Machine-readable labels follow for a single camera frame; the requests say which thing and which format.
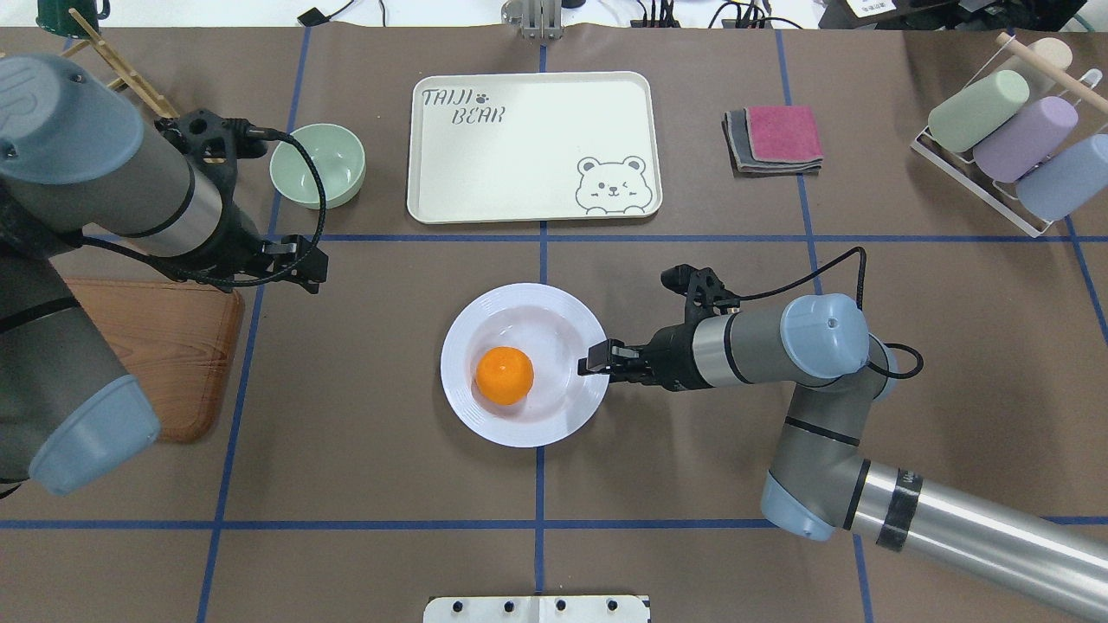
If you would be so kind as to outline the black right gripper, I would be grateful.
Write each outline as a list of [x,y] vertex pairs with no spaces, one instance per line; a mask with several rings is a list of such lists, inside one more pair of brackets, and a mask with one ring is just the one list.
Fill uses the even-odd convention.
[[647,344],[633,344],[627,348],[636,354],[626,364],[622,354],[625,343],[604,340],[594,344],[586,357],[578,359],[578,375],[619,376],[625,382],[661,386],[671,394],[698,389],[698,371],[693,360],[693,324],[673,324],[656,331]]

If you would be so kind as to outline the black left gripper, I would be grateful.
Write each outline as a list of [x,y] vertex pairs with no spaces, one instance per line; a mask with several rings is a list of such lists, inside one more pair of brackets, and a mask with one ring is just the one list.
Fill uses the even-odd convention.
[[319,241],[302,235],[286,235],[280,241],[264,241],[242,210],[222,211],[211,236],[211,286],[258,286],[273,280],[289,280],[317,294],[327,280],[328,256]]

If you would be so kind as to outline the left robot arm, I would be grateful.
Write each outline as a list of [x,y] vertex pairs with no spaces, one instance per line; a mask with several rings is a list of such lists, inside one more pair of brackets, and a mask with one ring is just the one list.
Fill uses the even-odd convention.
[[[1,63],[3,496],[75,492],[153,445],[162,423],[61,273],[86,249],[220,292],[293,280],[318,292],[329,208],[293,133],[201,109],[152,123],[88,68],[48,53]],[[242,159],[273,143],[307,168],[309,235],[261,236],[235,200]]]

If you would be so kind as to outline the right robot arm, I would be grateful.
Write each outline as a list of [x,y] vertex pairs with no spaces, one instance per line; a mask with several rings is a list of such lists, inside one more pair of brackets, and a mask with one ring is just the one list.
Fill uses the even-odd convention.
[[891,394],[901,372],[893,344],[869,331],[853,299],[806,295],[748,312],[739,303],[731,292],[689,292],[681,324],[647,344],[593,344],[577,371],[674,394],[793,382],[765,479],[765,519],[815,541],[852,532],[1104,622],[1102,542],[860,453],[871,407]]

